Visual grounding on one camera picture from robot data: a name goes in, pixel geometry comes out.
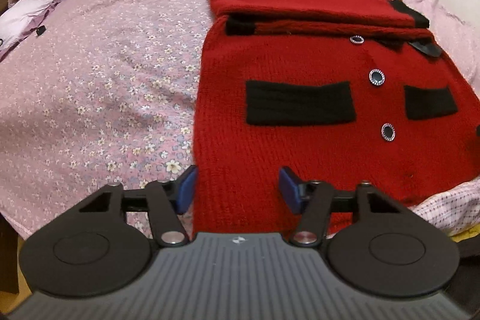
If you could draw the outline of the red knit cardigan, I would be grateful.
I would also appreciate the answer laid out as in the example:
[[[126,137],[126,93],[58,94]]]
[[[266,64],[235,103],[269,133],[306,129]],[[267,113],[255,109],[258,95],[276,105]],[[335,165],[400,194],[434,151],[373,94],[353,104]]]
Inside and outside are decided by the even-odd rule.
[[[479,175],[479,99],[402,0],[210,0],[196,232],[288,232],[282,167],[417,205]]]

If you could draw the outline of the pink floral bed sheet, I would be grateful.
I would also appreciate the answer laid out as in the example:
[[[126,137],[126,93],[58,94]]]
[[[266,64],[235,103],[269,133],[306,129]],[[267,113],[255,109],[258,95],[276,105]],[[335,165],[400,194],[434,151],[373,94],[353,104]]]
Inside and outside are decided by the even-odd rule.
[[[479,86],[479,31],[403,0]],[[63,0],[1,62],[1,215],[23,238],[104,184],[191,164],[208,0]]]

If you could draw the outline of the small black clip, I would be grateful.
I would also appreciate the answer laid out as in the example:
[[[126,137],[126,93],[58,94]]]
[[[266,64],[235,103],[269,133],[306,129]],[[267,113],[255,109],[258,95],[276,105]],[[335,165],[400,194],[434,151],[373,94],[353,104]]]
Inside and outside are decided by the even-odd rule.
[[[36,34],[38,36],[41,36],[46,31],[46,29],[47,28],[44,25],[42,25],[36,29]]]

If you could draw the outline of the white purple frilled pillow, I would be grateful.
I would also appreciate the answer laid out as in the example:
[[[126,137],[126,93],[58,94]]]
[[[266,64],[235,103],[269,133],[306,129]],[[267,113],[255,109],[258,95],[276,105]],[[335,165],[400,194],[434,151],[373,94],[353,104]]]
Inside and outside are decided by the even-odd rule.
[[[1,60],[42,26],[62,0],[19,0],[1,13]]]

